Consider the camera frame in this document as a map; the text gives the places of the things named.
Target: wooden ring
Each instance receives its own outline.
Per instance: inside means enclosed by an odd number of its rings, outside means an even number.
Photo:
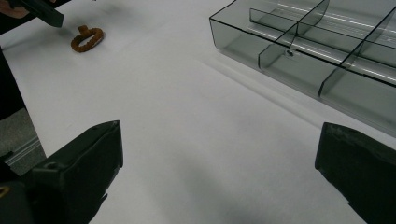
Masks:
[[[80,35],[77,35],[72,40],[71,46],[73,50],[79,53],[93,49],[104,37],[103,31],[99,28],[88,29],[86,25],[82,25],[78,27],[78,30],[80,32]],[[90,41],[88,41],[87,44],[83,46],[79,45],[82,41],[90,38],[91,36],[93,36],[93,38]]]

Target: transparent divider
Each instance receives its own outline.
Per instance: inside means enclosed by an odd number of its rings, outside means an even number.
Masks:
[[[215,45],[396,136],[396,3],[357,1],[236,0],[210,18]]]

